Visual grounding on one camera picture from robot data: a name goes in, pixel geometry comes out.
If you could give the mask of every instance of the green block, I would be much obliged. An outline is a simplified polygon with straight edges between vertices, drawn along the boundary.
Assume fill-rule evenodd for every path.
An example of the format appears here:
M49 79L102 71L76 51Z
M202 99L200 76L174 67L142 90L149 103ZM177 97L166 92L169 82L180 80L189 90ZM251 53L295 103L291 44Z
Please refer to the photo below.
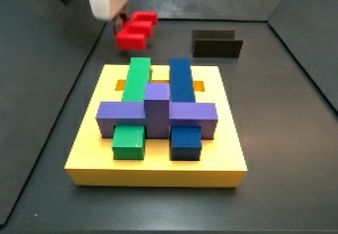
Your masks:
M132 57L122 92L122 102L142 102L145 84L150 81L150 59Z
M118 125L114 127L112 151L116 160L142 160L145 130L142 126Z

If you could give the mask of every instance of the blue block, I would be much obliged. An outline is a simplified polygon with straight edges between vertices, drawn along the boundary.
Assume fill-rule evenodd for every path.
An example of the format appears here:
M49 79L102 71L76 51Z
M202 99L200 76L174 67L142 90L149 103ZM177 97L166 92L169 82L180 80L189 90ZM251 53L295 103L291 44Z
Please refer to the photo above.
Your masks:
M101 102L96 121L102 138L113 137L116 125L145 125L142 102Z
M169 138L169 84L148 83L144 95L146 138Z
M196 126L170 128L169 158L198 160L201 150L200 128Z
M189 60L170 58L169 64L169 94L172 102L194 102Z
M213 139L217 122L215 104L169 103L169 126L198 126L201 139Z

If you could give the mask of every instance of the gray table surface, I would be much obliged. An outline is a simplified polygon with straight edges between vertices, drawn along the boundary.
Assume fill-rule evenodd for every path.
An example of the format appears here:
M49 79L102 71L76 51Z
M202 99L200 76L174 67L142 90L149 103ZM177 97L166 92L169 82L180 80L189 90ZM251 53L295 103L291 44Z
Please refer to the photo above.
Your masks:
M192 30L235 30L240 57L190 58ZM149 56L217 65L248 165L236 190L76 187L62 170L104 63ZM160 21L145 51L105 25L6 226L64 231L338 230L336 116L264 23Z

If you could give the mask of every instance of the black block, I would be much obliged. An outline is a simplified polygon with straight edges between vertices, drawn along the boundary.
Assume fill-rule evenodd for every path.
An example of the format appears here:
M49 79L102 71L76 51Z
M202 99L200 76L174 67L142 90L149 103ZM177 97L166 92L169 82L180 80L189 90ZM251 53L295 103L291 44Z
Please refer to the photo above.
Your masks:
M243 41L235 39L233 31L192 31L193 57L239 57Z

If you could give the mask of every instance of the dark background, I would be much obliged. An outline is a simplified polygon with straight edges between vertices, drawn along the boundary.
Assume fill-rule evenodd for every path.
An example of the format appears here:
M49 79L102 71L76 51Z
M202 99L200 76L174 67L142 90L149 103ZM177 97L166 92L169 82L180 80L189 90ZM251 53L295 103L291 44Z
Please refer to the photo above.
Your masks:
M324 66L333 54L327 57L315 49L315 37L327 38L327 48L336 45L329 41L332 29L320 28L332 21L336 0L307 11L305 0L235 0L237 10L227 0L194 0L193 10L186 5L174 11L168 1L156 1L130 2L130 9L156 5L149 10L165 18L149 48L120 51L110 23L100 34L102 23L92 18L86 0L72 0L66 6L57 0L0 0L0 231L336 231L336 95L324 96L315 79L321 70L338 75L336 66ZM289 1L291 12L297 9L297 15L308 16L301 24L279 25L295 21L284 10ZM272 29L265 20L275 8L265 5L273 2ZM319 18L323 11L331 14ZM315 14L320 21L312 22ZM309 36L288 34L311 25L317 28ZM233 30L243 40L239 58L192 58L192 30ZM307 73L299 59L305 53L291 49L300 39L312 40L308 55L315 49L317 73ZM93 188L72 183L62 166L101 67L126 64L132 56L148 56L153 64L188 57L192 65L219 66L249 170L236 190ZM336 81L320 79L336 91Z

